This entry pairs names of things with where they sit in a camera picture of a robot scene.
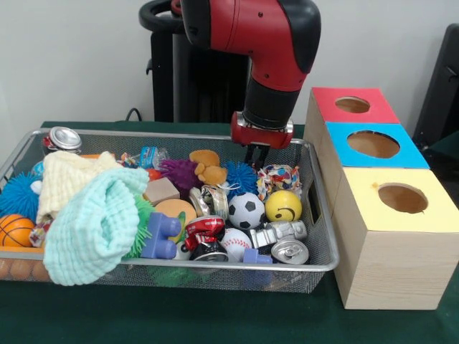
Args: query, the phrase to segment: stacked wooden boxes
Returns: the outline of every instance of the stacked wooden boxes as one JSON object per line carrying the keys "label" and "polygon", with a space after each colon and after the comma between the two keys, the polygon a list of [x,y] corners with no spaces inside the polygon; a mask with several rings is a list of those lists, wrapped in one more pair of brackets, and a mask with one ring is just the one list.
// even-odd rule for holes
{"label": "stacked wooden boxes", "polygon": [[348,309],[435,309],[459,260],[459,211],[377,89],[313,88],[314,144]]}

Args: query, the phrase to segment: metal basket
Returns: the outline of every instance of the metal basket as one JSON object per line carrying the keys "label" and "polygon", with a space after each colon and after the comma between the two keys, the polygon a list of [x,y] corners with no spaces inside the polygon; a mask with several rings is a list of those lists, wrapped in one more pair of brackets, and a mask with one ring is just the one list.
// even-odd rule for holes
{"label": "metal basket", "polygon": [[[42,139],[49,129],[26,135],[5,164],[0,168],[0,188],[8,178],[28,172],[44,158]],[[191,151],[211,149],[222,162],[240,161],[245,149],[226,136],[177,135],[166,133],[129,133],[101,130],[77,130],[82,138],[83,154],[110,151],[118,157],[124,152],[139,152],[145,145],[167,148],[174,159],[186,159]],[[263,290],[279,292],[312,292],[323,274],[336,267],[339,261],[335,235],[331,225],[323,190],[316,152],[302,140],[292,140],[283,150],[271,150],[266,163],[299,166],[303,183],[301,201],[308,236],[304,243],[309,250],[307,264],[243,264],[229,262],[193,262],[162,259],[128,259],[95,283],[101,285],[136,285],[157,287],[189,287],[221,290]],[[3,252],[0,258],[9,266],[19,259],[31,269],[41,264],[42,254]],[[14,278],[8,271],[3,280],[37,281],[30,274]]]}

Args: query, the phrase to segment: green table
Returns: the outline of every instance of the green table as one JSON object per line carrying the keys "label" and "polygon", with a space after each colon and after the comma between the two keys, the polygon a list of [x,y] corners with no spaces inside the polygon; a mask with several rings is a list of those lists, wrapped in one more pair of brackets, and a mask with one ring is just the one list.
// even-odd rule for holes
{"label": "green table", "polygon": [[[44,123],[228,134],[227,125]],[[302,136],[302,127],[296,128]],[[459,271],[436,311],[344,310],[333,272],[312,294],[0,282],[0,343],[459,343]]]}

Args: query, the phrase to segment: baseball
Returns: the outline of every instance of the baseball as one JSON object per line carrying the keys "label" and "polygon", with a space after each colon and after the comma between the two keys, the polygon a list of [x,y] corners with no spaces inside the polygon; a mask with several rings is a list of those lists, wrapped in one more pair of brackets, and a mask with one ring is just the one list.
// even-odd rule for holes
{"label": "baseball", "polygon": [[250,238],[236,228],[226,228],[220,244],[227,250],[228,262],[231,263],[242,262],[245,249],[252,248]]}

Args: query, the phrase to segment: yellow smiley ball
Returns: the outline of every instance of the yellow smiley ball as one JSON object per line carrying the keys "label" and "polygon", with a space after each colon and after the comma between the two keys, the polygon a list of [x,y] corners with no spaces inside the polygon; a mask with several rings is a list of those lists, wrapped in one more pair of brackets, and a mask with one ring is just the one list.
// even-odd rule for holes
{"label": "yellow smiley ball", "polygon": [[301,201],[291,191],[276,191],[265,204],[266,217],[273,221],[297,221],[301,216]]}

